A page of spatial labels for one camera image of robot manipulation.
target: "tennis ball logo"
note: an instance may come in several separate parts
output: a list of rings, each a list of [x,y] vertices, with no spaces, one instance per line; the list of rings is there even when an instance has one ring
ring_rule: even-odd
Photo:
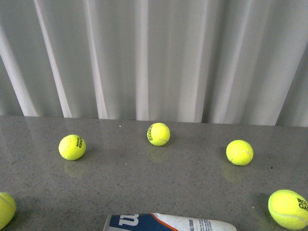
[[[269,198],[269,213],[281,226],[300,230],[308,225],[308,203],[291,190],[278,190]]]
[[[166,124],[155,123],[152,124],[147,132],[148,140],[155,146],[162,146],[170,139],[170,130]]]
[[[76,147],[79,147],[79,148],[82,147],[82,138],[80,136],[77,137]]]
[[[300,198],[298,198],[297,200],[298,200],[298,202],[299,202],[298,206],[299,206],[300,208],[302,208],[302,209],[308,211],[308,204],[307,204],[307,201],[304,201],[304,200],[302,200],[302,199],[300,199]]]

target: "table surface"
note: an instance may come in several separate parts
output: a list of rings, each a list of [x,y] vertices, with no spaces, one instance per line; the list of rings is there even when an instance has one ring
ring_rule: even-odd
[[[165,122],[170,141],[155,147],[152,123],[0,116],[0,192],[17,204],[3,230],[102,231],[109,214],[158,212],[283,231],[269,196],[290,189],[308,198],[308,128]],[[87,143],[76,161],[58,151],[69,134]],[[244,167],[226,158],[237,139],[255,152]]]

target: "fuzzy yellow ball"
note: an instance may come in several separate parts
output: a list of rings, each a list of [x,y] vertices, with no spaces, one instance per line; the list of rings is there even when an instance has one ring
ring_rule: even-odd
[[[64,159],[77,160],[86,151],[86,142],[78,135],[65,136],[59,144],[59,152]]]
[[[0,230],[12,220],[15,211],[14,199],[6,192],[0,192]]]
[[[278,190],[269,198],[269,213],[281,226],[300,230],[308,225],[308,203],[291,190]]]
[[[246,141],[235,140],[228,144],[226,154],[231,163],[244,166],[254,157],[254,150]]]
[[[148,140],[155,146],[162,146],[170,139],[170,130],[166,124],[155,123],[152,124],[147,132]]]

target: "tennis ball seam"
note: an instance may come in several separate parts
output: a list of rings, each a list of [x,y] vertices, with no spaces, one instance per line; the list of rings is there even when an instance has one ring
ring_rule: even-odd
[[[294,216],[294,215],[287,215],[287,214],[281,214],[281,213],[277,213],[272,206],[270,205],[270,209],[275,213],[275,215],[281,216],[281,217],[285,217],[285,218],[296,218],[300,221],[302,221],[305,225],[308,225],[308,221],[306,221],[305,219],[298,217],[298,216]]]
[[[14,206],[10,203],[10,202],[8,202],[8,200],[6,200],[3,196],[1,196],[0,195],[0,197],[1,197],[1,199],[9,206],[9,207],[11,207],[11,209],[13,210],[13,211],[15,211],[15,208],[14,208]]]
[[[162,139],[162,138],[158,138],[160,141],[163,141],[163,142],[168,142],[168,141],[166,141],[166,140],[164,140],[164,139]]]

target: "curtain fold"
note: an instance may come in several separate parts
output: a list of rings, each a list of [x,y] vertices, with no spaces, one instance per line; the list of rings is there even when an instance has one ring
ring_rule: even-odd
[[[306,0],[0,1],[0,115],[308,127]]]

